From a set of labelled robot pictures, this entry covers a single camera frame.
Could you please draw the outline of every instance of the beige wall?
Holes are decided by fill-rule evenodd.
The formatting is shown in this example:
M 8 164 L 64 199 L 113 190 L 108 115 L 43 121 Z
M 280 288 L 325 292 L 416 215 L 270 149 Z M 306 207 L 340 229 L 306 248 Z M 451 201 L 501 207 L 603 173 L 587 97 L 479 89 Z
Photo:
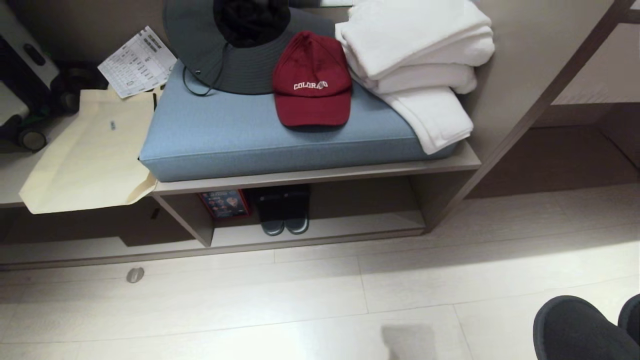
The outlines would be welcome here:
M 101 62 L 147 25 L 169 44 L 162 21 L 163 0 L 8 2 L 33 37 L 57 60 Z M 334 21 L 347 19 L 347 8 L 309 11 Z

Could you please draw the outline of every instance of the paper sheet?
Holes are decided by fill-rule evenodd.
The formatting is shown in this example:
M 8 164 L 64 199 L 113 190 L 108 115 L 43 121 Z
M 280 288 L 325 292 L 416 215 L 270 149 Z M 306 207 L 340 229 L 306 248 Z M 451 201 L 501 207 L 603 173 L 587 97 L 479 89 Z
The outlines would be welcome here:
M 124 99 L 165 84 L 175 62 L 175 56 L 147 26 L 98 69 Z
M 150 193 L 157 181 L 138 154 L 153 112 L 152 92 L 122 100 L 113 90 L 82 90 L 80 111 L 20 190 L 30 212 L 129 205 Z

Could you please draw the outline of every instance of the blue cushion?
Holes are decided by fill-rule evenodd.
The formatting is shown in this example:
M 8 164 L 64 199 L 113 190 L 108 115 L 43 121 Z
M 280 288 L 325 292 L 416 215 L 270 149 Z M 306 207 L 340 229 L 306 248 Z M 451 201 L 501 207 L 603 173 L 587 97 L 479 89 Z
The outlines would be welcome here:
M 345 126 L 281 125 L 273 95 L 212 91 L 197 97 L 182 83 L 180 61 L 156 108 L 140 161 L 160 181 L 183 181 L 446 158 L 454 145 L 422 151 L 409 125 L 354 83 Z M 187 73 L 196 92 L 207 87 Z

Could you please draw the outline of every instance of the pair of slippers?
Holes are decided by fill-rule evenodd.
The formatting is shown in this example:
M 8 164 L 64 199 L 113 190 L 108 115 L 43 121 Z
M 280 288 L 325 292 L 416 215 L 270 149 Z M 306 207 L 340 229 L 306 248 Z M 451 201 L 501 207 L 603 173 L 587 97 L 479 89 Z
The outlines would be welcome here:
M 551 299 L 536 315 L 533 342 L 538 360 L 638 360 L 640 295 L 623 306 L 618 326 L 586 300 Z
M 307 184 L 256 189 L 253 203 L 264 233 L 276 236 L 285 228 L 294 235 L 305 233 L 309 229 L 309 198 Z

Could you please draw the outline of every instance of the red baseball cap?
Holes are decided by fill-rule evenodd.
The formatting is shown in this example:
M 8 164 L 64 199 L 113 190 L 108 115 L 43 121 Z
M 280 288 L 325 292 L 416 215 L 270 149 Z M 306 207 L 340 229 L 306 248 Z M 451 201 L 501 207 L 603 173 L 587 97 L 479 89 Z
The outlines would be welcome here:
M 338 40 L 302 31 L 273 71 L 276 111 L 285 126 L 339 126 L 351 112 L 351 76 Z

